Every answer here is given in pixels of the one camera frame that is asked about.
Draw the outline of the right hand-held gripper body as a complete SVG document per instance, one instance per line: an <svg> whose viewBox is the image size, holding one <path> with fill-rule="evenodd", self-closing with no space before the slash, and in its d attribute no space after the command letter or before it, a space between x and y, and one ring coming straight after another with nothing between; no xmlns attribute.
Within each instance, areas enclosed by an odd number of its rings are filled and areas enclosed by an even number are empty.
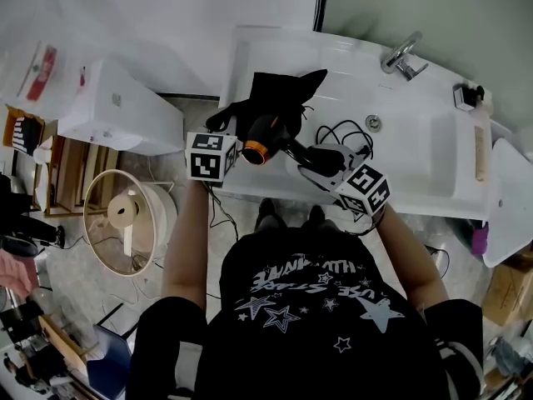
<svg viewBox="0 0 533 400"><path fill-rule="evenodd" d="M374 216L386 205L391 191L386 175L362 161L351 172L343 174L331 195L345 210Z"/></svg>

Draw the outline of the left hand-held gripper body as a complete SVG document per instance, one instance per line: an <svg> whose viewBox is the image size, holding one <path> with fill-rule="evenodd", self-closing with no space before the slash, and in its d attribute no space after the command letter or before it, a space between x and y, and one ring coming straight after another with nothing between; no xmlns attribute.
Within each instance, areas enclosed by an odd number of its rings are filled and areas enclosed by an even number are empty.
<svg viewBox="0 0 533 400"><path fill-rule="evenodd" d="M189 132L185 154L187 179L220 188L237 162L240 145L236 136Z"/></svg>

